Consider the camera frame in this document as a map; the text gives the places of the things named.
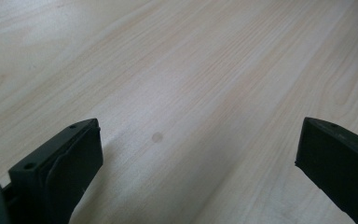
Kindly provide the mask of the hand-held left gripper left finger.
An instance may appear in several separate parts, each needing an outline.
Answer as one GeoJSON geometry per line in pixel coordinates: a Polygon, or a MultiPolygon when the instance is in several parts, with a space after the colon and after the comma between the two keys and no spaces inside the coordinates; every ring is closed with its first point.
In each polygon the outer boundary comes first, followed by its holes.
{"type": "Polygon", "coordinates": [[[14,224],[68,224],[103,165],[97,119],[72,124],[9,170],[4,188],[14,224]]]}

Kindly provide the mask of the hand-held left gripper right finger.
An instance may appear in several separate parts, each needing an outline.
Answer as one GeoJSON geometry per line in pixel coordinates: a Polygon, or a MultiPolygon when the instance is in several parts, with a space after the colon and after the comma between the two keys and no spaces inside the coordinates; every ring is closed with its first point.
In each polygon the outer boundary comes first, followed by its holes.
{"type": "Polygon", "coordinates": [[[305,118],[295,165],[358,224],[358,134],[305,118]]]}

